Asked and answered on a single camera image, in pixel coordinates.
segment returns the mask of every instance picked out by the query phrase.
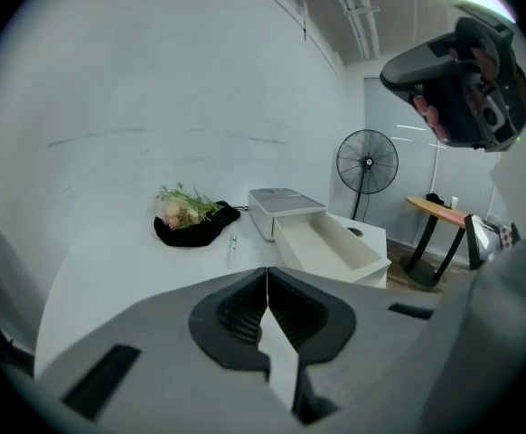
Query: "fan grille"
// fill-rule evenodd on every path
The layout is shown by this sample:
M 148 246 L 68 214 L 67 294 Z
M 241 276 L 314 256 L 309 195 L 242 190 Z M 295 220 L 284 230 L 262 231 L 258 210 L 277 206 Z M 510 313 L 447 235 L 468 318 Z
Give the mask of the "fan grille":
M 349 135 L 337 152 L 337 172 L 352 190 L 363 194 L 387 188 L 398 172 L 398 152 L 391 140 L 377 130 L 359 130 Z M 362 171 L 365 171 L 363 185 Z

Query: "black cloth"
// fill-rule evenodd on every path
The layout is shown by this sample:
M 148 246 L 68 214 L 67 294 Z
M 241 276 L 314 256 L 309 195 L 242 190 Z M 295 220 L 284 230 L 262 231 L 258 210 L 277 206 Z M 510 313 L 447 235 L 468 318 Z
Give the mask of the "black cloth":
M 441 206 L 444 205 L 444 202 L 440 199 L 440 197 L 435 193 L 428 193 L 426 194 L 426 199 L 428 201 L 431 201 L 432 203 L 439 204 Z
M 223 208 L 215 214 L 208 213 L 208 221 L 180 230 L 171 230 L 161 219 L 155 217 L 156 236 L 164 244 L 178 248 L 199 248 L 211 244 L 227 225 L 235 222 L 241 216 L 237 209 L 233 209 L 224 201 L 218 201 L 217 204 Z

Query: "black table leg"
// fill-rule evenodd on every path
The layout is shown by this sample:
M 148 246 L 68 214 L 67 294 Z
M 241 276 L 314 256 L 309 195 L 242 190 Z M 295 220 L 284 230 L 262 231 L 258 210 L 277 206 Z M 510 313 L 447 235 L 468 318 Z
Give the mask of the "black table leg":
M 454 257 L 454 254 L 456 253 L 460 241 L 464 237 L 465 233 L 464 229 L 458 229 L 456 238 L 454 239 L 454 242 L 452 243 L 452 246 L 450 247 L 446 258 L 442 262 L 440 268 L 436 271 L 429 263 L 421 259 L 422 254 L 426 249 L 427 243 L 432 237 L 432 233 L 434 232 L 436 223 L 437 218 L 433 215 L 430 215 L 429 220 L 427 221 L 426 229 L 424 230 L 424 234 L 419 240 L 418 246 L 416 247 L 416 251 L 414 252 L 414 254 L 411 257 L 404 256 L 399 260 L 399 264 L 411 279 L 413 279 L 414 281 L 416 281 L 416 283 L 422 286 L 427 286 L 430 288 L 434 287 L 439 282 L 440 278 L 442 277 L 442 274 L 444 273 L 448 264 L 450 263 L 450 260 L 452 260 L 452 258 Z
M 454 242 L 452 243 L 452 246 L 450 246 L 450 250 L 446 254 L 446 258 L 442 262 L 442 265 L 440 265 L 440 268 L 437 270 L 436 275 L 434 275 L 434 281 L 436 283 L 442 278 L 442 275 L 444 274 L 444 271 L 446 271 L 446 267 L 450 263 L 450 260 L 454 257 L 454 254 L 456 254 L 456 250 L 458 249 L 458 246 L 460 245 L 460 241 L 464 237 L 465 230 L 463 228 L 458 229 L 458 233 L 456 234 L 456 237 L 454 238 Z
M 422 254 L 426 249 L 429 239 L 432 237 L 432 233 L 436 228 L 436 223 L 437 217 L 430 215 L 429 219 L 427 219 L 426 229 L 424 230 L 424 233 L 422 234 L 422 237 L 419 240 L 418 246 L 416 247 L 416 251 L 412 254 L 411 257 L 404 256 L 401 258 L 400 264 L 401 267 L 404 270 L 406 270 L 406 273 L 410 273 L 410 271 L 412 271 L 414 267 L 416 267 L 418 260 L 422 257 Z

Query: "wooden table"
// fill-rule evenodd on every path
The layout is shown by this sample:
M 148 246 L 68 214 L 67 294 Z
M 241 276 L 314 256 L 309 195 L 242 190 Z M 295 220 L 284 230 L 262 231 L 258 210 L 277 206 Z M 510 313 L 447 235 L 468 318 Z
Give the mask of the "wooden table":
M 460 241 L 464 237 L 464 218 L 466 215 L 468 215 L 468 213 L 459 211 L 457 209 L 448 209 L 444 206 L 432 203 L 431 201 L 427 201 L 425 198 L 420 198 L 418 196 L 408 196 L 406 197 L 406 201 L 421 211 L 428 213 L 429 219 L 427 220 L 426 229 L 419 240 L 414 254 L 411 257 L 402 257 L 399 263 L 408 276 L 414 281 L 423 286 L 434 287 L 442 278 L 442 275 L 450 263 L 450 260 L 452 260 L 456 250 L 458 249 Z M 450 246 L 450 250 L 446 254 L 446 258 L 442 262 L 442 265 L 440 265 L 440 268 L 435 271 L 434 268 L 425 260 L 422 260 L 421 257 L 424 253 L 424 250 L 426 249 L 429 239 L 432 237 L 432 233 L 434 232 L 434 228 L 436 227 L 438 219 L 458 227 L 458 233 L 454 238 L 452 246 Z

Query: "cable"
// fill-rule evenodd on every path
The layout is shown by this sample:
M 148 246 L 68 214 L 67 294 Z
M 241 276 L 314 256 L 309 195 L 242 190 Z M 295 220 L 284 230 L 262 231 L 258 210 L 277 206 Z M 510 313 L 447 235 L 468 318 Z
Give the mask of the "cable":
M 371 172 L 370 174 L 368 175 L 368 183 L 366 184 L 366 186 L 368 187 L 368 191 L 370 191 L 370 179 L 371 179 Z M 368 212 L 368 207 L 370 206 L 370 194 L 368 193 L 368 203 L 365 204 L 365 211 L 363 211 L 363 218 L 362 218 L 362 222 L 365 223 L 365 214 Z
M 367 211 L 368 211 L 368 207 L 369 207 L 369 205 L 370 205 L 370 196 L 368 195 L 368 203 L 367 203 L 367 204 L 365 204 L 365 211 L 363 211 L 363 218 L 362 218 L 362 222 L 364 222 L 364 223 L 365 223 L 365 214 L 366 214 L 366 213 L 367 213 Z

